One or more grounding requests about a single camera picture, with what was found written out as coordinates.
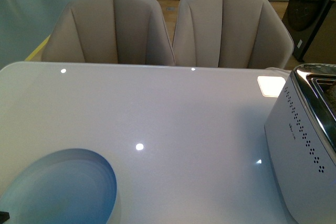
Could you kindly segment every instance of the toaster vent hole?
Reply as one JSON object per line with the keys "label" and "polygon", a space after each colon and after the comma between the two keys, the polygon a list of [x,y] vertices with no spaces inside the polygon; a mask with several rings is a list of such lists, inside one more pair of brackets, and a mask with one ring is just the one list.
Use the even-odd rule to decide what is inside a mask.
{"label": "toaster vent hole", "polygon": [[324,166],[321,166],[321,165],[320,165],[319,168],[320,168],[320,169],[319,169],[319,172],[320,172],[320,173],[324,173]]}

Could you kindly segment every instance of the glossy table surface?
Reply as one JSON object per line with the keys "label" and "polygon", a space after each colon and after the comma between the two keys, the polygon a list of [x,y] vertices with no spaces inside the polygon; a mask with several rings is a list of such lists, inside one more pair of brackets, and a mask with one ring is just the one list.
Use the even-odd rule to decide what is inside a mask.
{"label": "glossy table surface", "polygon": [[106,158],[116,174],[112,223],[295,223],[264,133],[276,98],[262,95],[258,76],[288,75],[9,65],[0,71],[0,195],[39,158],[85,148]]}

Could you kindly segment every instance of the chair backrest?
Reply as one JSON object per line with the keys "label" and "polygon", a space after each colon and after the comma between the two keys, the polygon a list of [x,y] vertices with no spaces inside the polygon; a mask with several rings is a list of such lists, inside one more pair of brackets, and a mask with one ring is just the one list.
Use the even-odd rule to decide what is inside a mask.
{"label": "chair backrest", "polygon": [[177,66],[283,68],[293,41],[267,0],[181,0]]}
{"label": "chair backrest", "polygon": [[60,15],[42,61],[173,66],[156,0],[74,0]]}

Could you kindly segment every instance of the toaster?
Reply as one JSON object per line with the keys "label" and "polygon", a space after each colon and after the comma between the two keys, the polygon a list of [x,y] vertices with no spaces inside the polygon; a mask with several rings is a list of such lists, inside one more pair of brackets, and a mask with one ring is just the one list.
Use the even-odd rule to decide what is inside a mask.
{"label": "toaster", "polygon": [[296,67],[266,120],[265,133],[294,219],[336,223],[336,65]]}

